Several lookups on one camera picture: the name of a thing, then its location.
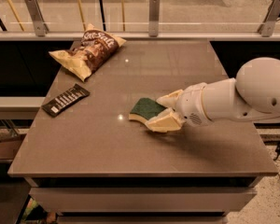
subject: brown chip bag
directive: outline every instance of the brown chip bag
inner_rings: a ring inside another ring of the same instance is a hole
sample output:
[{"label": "brown chip bag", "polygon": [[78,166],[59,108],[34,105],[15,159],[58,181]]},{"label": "brown chip bag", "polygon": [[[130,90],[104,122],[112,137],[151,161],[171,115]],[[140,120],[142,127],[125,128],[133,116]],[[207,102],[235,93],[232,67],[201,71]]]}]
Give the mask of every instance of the brown chip bag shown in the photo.
[{"label": "brown chip bag", "polygon": [[95,29],[89,24],[81,39],[80,47],[73,50],[51,51],[49,55],[85,81],[124,43],[124,39]]}]

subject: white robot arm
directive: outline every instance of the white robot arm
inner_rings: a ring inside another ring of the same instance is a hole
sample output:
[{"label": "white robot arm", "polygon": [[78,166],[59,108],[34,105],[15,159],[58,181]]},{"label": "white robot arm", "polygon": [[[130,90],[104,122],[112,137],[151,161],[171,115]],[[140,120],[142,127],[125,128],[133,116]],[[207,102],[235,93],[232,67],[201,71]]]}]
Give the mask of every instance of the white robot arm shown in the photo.
[{"label": "white robot arm", "polygon": [[280,122],[280,61],[257,58],[244,64],[236,78],[189,86],[157,102],[172,107],[190,126],[219,119]]}]

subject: sponge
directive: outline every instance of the sponge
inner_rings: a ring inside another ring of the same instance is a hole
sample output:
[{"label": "sponge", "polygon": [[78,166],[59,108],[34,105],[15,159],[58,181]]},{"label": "sponge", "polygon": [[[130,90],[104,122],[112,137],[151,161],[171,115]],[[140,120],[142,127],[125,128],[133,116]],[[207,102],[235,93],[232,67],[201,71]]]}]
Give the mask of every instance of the sponge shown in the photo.
[{"label": "sponge", "polygon": [[156,117],[165,110],[166,107],[159,105],[149,98],[141,98],[133,107],[129,114],[129,120],[136,120],[145,124],[148,120]]}]

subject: chocolate bar wrapper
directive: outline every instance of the chocolate bar wrapper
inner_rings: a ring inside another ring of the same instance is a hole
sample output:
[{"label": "chocolate bar wrapper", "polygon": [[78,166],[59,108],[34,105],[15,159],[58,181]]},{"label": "chocolate bar wrapper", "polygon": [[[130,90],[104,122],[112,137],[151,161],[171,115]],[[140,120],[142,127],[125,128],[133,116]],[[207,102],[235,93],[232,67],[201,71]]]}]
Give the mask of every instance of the chocolate bar wrapper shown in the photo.
[{"label": "chocolate bar wrapper", "polygon": [[91,93],[75,84],[74,87],[58,95],[41,107],[52,117],[57,117],[65,109],[75,104],[79,100],[89,96]]}]

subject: countertop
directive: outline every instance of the countertop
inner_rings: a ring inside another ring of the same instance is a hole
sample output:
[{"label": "countertop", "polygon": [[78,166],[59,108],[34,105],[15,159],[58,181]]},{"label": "countertop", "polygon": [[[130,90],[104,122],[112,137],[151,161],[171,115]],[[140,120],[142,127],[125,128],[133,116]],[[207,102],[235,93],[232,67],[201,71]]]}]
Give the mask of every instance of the countertop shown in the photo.
[{"label": "countertop", "polygon": [[129,112],[227,75],[207,40],[129,40],[81,82],[61,68],[44,103],[79,84],[91,95],[57,118],[36,115],[8,173],[23,177],[255,176],[277,171],[250,122],[154,133]]}]

